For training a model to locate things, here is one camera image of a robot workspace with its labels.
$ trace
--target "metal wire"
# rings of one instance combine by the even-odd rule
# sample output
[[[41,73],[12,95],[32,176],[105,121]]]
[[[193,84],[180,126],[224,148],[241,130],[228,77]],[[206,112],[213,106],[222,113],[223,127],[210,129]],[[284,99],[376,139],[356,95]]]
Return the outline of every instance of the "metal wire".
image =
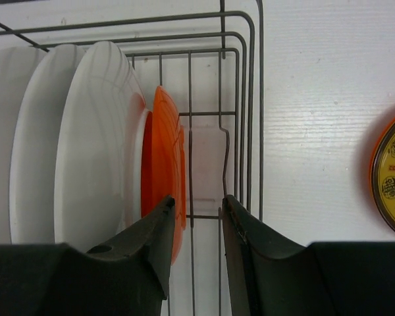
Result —
[[[259,218],[263,216],[263,4],[261,0],[256,0],[259,12]],[[238,32],[226,32],[225,20],[230,17],[243,18],[249,27],[249,42],[247,43],[244,36]],[[152,18],[136,18],[131,20],[117,20],[107,22],[74,24],[66,26],[51,26],[43,28],[27,28],[22,30],[12,30],[8,26],[0,23],[0,27],[4,29],[0,31],[0,36],[15,35],[27,43],[38,47],[45,51],[50,47],[55,47],[62,43],[37,43],[25,36],[25,34],[41,33],[41,32],[58,32],[64,30],[79,30],[84,28],[102,28],[107,26],[122,26],[131,24],[148,24],[154,22],[165,21],[180,21],[206,18],[220,18],[221,32],[206,32],[194,34],[175,34],[169,36],[148,36],[142,38],[113,38],[108,39],[114,43],[138,43],[151,41],[173,41],[173,40],[190,40],[202,38],[221,38],[221,46],[213,48],[199,48],[199,49],[166,49],[163,51],[140,51],[135,53],[127,53],[130,57],[132,66],[135,68],[135,58],[137,57],[157,57],[159,60],[159,84],[163,85],[163,60],[164,56],[178,55],[187,56],[188,58],[188,111],[181,112],[181,117],[189,117],[189,131],[188,131],[188,179],[189,179],[189,199],[190,212],[187,218],[190,220],[190,247],[191,247],[191,263],[192,263],[192,315],[196,315],[196,280],[195,280],[195,253],[194,253],[194,227],[195,220],[217,220],[218,221],[218,296],[219,296],[219,315],[221,315],[221,294],[222,294],[222,238],[221,238],[221,208],[218,209],[217,215],[198,215],[194,211],[194,191],[193,191],[193,174],[192,174],[192,153],[193,153],[193,117],[203,116],[217,116],[219,130],[225,133],[225,155],[223,161],[223,195],[227,195],[227,166],[228,157],[230,153],[230,131],[223,127],[223,117],[234,116],[234,195],[238,196],[241,203],[246,202],[248,211],[251,211],[251,165],[252,165],[252,133],[253,133],[253,83],[254,83],[254,54],[255,54],[255,26],[253,20],[246,13],[241,11],[226,11],[225,2],[220,0],[219,13],[198,13],[185,14],[175,16],[158,16]],[[240,49],[235,47],[226,47],[226,38],[236,38],[240,43]],[[96,41],[76,41],[72,42],[76,45],[93,45]],[[234,110],[223,111],[223,87],[222,87],[222,60],[225,59],[227,53],[235,55],[235,80],[234,80]],[[218,56],[218,111],[193,111],[192,106],[192,56],[195,54],[217,54]],[[245,166],[245,157],[247,156],[247,165]],[[170,295],[168,297],[167,311],[171,315],[171,301]]]

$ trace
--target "orange plate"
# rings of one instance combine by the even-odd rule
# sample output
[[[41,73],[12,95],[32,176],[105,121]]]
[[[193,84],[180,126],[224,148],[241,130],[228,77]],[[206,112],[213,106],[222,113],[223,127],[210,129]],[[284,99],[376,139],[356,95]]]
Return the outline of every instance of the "orange plate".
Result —
[[[159,86],[155,92],[152,118],[151,146],[151,203],[144,201],[142,216],[147,215],[165,196],[171,195],[176,202],[176,225],[171,263],[174,263],[182,244],[182,231],[186,226],[186,183],[184,170],[184,133],[174,101]]]
[[[395,119],[386,128],[373,152],[370,186],[382,217],[395,231]]]
[[[153,209],[152,204],[152,113],[145,123],[144,142],[142,145],[142,165],[140,175],[140,207],[144,217]]]

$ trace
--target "stacked plates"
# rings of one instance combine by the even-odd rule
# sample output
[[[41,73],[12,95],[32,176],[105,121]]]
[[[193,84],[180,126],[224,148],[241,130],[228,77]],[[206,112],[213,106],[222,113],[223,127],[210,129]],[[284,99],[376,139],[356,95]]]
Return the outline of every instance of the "stacked plates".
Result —
[[[153,116],[108,41],[0,51],[0,244],[88,251],[171,194],[175,258],[186,224],[183,131],[164,98]]]

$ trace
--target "dish rack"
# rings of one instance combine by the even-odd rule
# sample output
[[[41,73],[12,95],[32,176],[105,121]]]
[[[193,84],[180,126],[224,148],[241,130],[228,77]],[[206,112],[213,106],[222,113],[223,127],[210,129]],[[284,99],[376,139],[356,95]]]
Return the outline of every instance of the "dish rack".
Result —
[[[138,52],[127,52],[126,56],[130,59],[132,66],[138,70],[143,63],[139,64],[138,61],[147,61],[148,59],[156,59],[159,73],[159,85],[163,85],[166,82],[164,77],[164,63],[167,59],[186,59],[187,60],[187,86],[188,91],[184,91],[184,95],[187,95],[188,99],[188,111],[181,111],[180,118],[186,119],[185,128],[188,128],[188,133],[185,134],[185,144],[188,147],[188,161],[186,163],[186,172],[188,178],[188,214],[186,215],[189,219],[190,234],[188,235],[185,231],[183,237],[183,248],[185,244],[185,239],[190,239],[190,268],[191,268],[191,282],[190,282],[190,292],[192,297],[191,311],[188,312],[189,315],[199,315],[197,312],[196,303],[196,262],[195,262],[195,251],[196,245],[194,240],[194,228],[196,226],[196,220],[210,220],[217,221],[218,223],[218,240],[214,240],[218,247],[218,314],[226,315],[226,311],[222,309],[222,265],[225,263],[223,252],[223,239],[221,230],[221,208],[214,209],[210,214],[198,214],[196,213],[196,191],[194,191],[194,163],[196,163],[196,157],[193,156],[194,153],[194,119],[198,117],[213,117],[217,119],[217,125],[219,131],[224,134],[224,148],[219,148],[219,150],[224,151],[223,154],[223,168],[222,174],[222,192],[223,196],[228,194],[234,194],[240,203],[246,206],[247,210],[253,211],[251,208],[252,201],[252,162],[255,160],[252,155],[252,148],[259,146],[259,179],[257,181],[258,187],[258,201],[259,210],[257,213],[259,219],[263,219],[263,4],[262,0],[256,0],[257,12],[258,12],[258,33],[256,31],[256,26],[248,13],[242,11],[225,11],[225,1],[220,0],[220,11],[210,12],[210,13],[196,13],[196,14],[184,14],[184,15],[172,15],[172,16],[156,16],[150,18],[135,18],[130,20],[115,20],[107,22],[94,22],[85,24],[73,24],[73,25],[62,25],[62,26],[48,26],[41,28],[26,28],[13,30],[8,26],[0,22],[0,37],[2,36],[16,36],[19,39],[26,42],[26,44],[32,45],[44,51],[48,51],[52,47],[63,43],[73,43],[76,45],[81,45],[88,47],[93,45],[97,40],[109,40],[119,45],[122,51],[125,51],[123,45],[131,44],[143,44],[152,42],[164,42],[167,41],[171,43],[172,41],[178,43],[187,43],[190,40],[201,41],[201,40],[213,40],[219,39],[218,44],[211,44],[209,47],[202,45],[201,47],[189,47],[187,44],[183,45],[183,48],[173,49],[154,49],[154,50],[144,50]],[[241,18],[248,25],[248,34],[241,34],[240,32],[231,32],[226,30],[226,21],[230,18]],[[215,32],[193,32],[188,34],[170,34],[170,35],[157,35],[157,36],[146,36],[146,37],[129,37],[129,38],[99,38],[90,39],[84,41],[56,41],[55,43],[49,42],[42,43],[32,40],[31,34],[58,34],[62,31],[68,30],[85,30],[85,29],[100,29],[107,27],[120,27],[123,26],[134,26],[134,25],[155,25],[160,22],[176,22],[176,21],[192,21],[201,20],[202,22],[206,20],[219,20],[219,26],[221,31]],[[239,48],[235,45],[229,45],[229,39],[235,38],[238,43],[240,43]],[[258,63],[259,77],[255,77],[255,42],[259,43],[259,53],[258,53]],[[210,111],[195,111],[196,105],[192,97],[192,88],[194,83],[192,81],[192,61],[196,56],[211,56],[217,59],[217,84],[218,84],[218,102],[213,104],[213,109]],[[223,62],[226,59],[232,59],[234,61],[234,83],[232,88],[223,88]],[[253,141],[253,112],[257,109],[253,108],[254,103],[254,91],[255,87],[259,87],[259,144],[255,144]],[[224,110],[223,109],[223,97],[227,94],[233,96],[234,109]],[[227,118],[234,119],[234,127],[228,128],[223,124],[223,121]],[[167,306],[163,306],[163,314],[174,315],[172,313],[172,297],[168,296]]]

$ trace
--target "black plastic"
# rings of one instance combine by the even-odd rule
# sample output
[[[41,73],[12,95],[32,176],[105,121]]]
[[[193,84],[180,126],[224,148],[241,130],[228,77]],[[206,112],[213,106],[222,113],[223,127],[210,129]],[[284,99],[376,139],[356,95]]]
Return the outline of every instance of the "black plastic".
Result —
[[[305,248],[223,201],[233,316],[395,315],[395,242]]]
[[[167,298],[174,200],[107,242],[0,246],[0,315],[160,315]]]

